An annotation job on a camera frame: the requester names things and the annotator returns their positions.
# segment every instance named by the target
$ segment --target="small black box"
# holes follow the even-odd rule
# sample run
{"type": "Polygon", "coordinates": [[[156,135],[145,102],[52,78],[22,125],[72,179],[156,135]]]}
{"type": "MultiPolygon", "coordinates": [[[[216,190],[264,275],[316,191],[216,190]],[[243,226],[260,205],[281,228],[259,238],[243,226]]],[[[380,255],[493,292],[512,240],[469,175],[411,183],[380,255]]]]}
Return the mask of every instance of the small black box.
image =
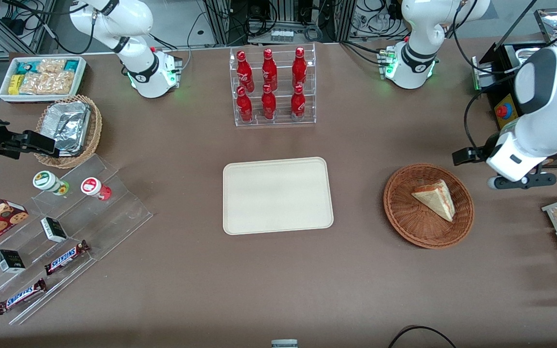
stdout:
{"type": "Polygon", "coordinates": [[[61,226],[59,221],[54,218],[47,216],[40,220],[40,223],[42,223],[42,229],[44,229],[44,233],[46,233],[46,237],[49,238],[49,240],[61,243],[68,238],[64,228],[61,226]]]}
{"type": "Polygon", "coordinates": [[[21,273],[25,265],[17,251],[0,249],[0,268],[7,273],[21,273]]]}

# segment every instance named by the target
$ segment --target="brown table surface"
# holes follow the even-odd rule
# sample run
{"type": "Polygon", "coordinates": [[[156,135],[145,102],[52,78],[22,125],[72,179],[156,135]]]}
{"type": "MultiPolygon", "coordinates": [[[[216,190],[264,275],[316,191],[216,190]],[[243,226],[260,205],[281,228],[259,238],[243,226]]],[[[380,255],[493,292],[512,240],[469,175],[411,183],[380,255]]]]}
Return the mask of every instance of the brown table surface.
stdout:
{"type": "MultiPolygon", "coordinates": [[[[463,42],[482,55],[492,41],[463,42]]],[[[181,88],[159,99],[135,92],[115,55],[86,56],[82,93],[104,118],[98,153],[155,216],[24,324],[0,318],[0,347],[385,347],[410,324],[462,348],[557,347],[557,239],[540,210],[557,185],[492,191],[484,163],[453,167],[473,95],[455,43],[417,90],[381,81],[338,44],[316,48],[318,123],[265,130],[234,126],[228,49],[194,51],[181,88]],[[328,164],[331,228],[226,235],[225,165],[311,156],[328,164]],[[416,162],[452,170],[473,196],[473,229],[455,247],[411,245],[384,215],[386,180],[416,162]]],[[[2,102],[0,117],[21,131],[42,110],[2,102]]],[[[496,130],[492,117],[486,99],[474,104],[477,142],[496,130]]],[[[30,180],[43,169],[31,154],[0,158],[0,198],[37,194],[30,180]]],[[[412,332],[396,347],[426,343],[444,346],[412,332]]]]}

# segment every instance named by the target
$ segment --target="clear acrylic rack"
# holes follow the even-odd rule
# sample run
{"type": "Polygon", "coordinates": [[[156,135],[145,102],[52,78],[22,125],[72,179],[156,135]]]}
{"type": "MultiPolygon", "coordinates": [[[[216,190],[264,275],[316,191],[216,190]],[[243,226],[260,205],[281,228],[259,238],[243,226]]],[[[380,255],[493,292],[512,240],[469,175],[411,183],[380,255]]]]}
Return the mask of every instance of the clear acrylic rack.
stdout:
{"type": "Polygon", "coordinates": [[[21,324],[42,308],[68,284],[93,264],[104,258],[130,234],[148,221],[152,214],[116,175],[115,170],[98,155],[93,155],[62,176],[70,190],[64,196],[42,191],[24,203],[29,213],[20,227],[0,238],[0,249],[18,251],[25,271],[16,275],[0,269],[0,302],[9,299],[44,278],[48,291],[30,297],[2,315],[9,324],[21,324]],[[99,201],[80,191],[82,180],[93,176],[113,192],[110,199],[99,201]],[[49,216],[59,220],[68,235],[62,243],[46,238],[40,220],[49,216]],[[47,276],[44,265],[86,240],[91,249],[70,264],[47,276]]]}
{"type": "Polygon", "coordinates": [[[256,46],[246,46],[241,48],[230,49],[229,55],[229,73],[232,84],[232,99],[234,100],[234,120],[236,126],[274,126],[274,125],[302,125],[315,123],[317,121],[317,105],[316,105],[316,53],[314,44],[286,44],[271,46],[272,56],[277,64],[278,71],[278,89],[274,91],[277,99],[277,114],[274,120],[268,121],[263,115],[263,106],[261,105],[261,96],[263,95],[264,78],[261,72],[261,66],[264,63],[263,51],[259,51],[256,46]],[[292,120],[292,64],[296,55],[296,48],[303,47],[305,49],[305,60],[307,61],[307,81],[303,85],[303,94],[307,99],[305,103],[305,116],[302,121],[295,122],[292,120]],[[251,123],[243,123],[238,112],[236,99],[236,89],[239,86],[238,80],[238,60],[235,55],[238,51],[245,51],[246,60],[252,68],[252,80],[255,83],[255,89],[252,93],[248,93],[248,97],[252,102],[251,123]]]}

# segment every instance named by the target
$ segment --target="snickers bar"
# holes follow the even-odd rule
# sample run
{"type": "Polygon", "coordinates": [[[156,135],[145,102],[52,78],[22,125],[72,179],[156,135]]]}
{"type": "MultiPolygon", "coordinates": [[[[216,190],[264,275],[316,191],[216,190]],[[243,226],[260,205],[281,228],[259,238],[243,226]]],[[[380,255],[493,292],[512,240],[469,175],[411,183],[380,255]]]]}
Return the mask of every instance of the snickers bar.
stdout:
{"type": "Polygon", "coordinates": [[[36,284],[33,284],[33,286],[30,286],[20,293],[17,293],[13,297],[9,298],[7,301],[0,302],[0,315],[6,313],[17,304],[25,301],[26,299],[29,299],[29,297],[39,292],[46,292],[46,283],[42,278],[40,278],[40,280],[38,280],[36,284]]]}
{"type": "Polygon", "coordinates": [[[70,263],[74,260],[77,256],[81,255],[81,253],[86,252],[89,250],[89,246],[87,245],[85,240],[82,240],[79,244],[75,245],[72,249],[68,250],[64,255],[60,256],[59,258],[55,259],[55,261],[47,264],[44,268],[46,269],[46,275],[50,276],[58,269],[66,266],[66,264],[70,263]]]}

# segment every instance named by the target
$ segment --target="round wicker basket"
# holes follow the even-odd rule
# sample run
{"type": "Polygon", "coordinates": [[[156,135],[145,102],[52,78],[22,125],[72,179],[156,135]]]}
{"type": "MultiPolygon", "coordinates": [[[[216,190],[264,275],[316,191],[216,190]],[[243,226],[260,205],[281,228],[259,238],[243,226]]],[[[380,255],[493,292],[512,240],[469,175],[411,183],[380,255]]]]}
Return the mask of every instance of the round wicker basket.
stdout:
{"type": "Polygon", "coordinates": [[[429,249],[452,247],[463,240],[474,222],[474,203],[464,184],[451,172],[428,163],[400,168],[384,188],[384,209],[396,231],[410,242],[429,249]],[[448,222],[411,193],[415,187],[446,181],[455,205],[448,222]]]}
{"type": "MultiPolygon", "coordinates": [[[[56,167],[60,169],[74,168],[80,165],[91,155],[96,152],[98,143],[100,141],[100,132],[102,131],[102,116],[100,116],[100,110],[96,107],[96,104],[84,95],[75,95],[73,97],[68,97],[57,101],[57,104],[72,103],[72,102],[84,102],[91,107],[91,115],[89,117],[89,125],[87,125],[87,135],[84,145],[83,152],[77,157],[60,157],[59,159],[54,159],[53,157],[42,156],[34,154],[38,161],[43,165],[48,165],[50,167],[56,167]]],[[[44,115],[46,115],[46,110],[42,113],[42,117],[38,120],[38,125],[36,126],[36,132],[40,132],[42,128],[42,122],[44,121],[44,115]]]]}

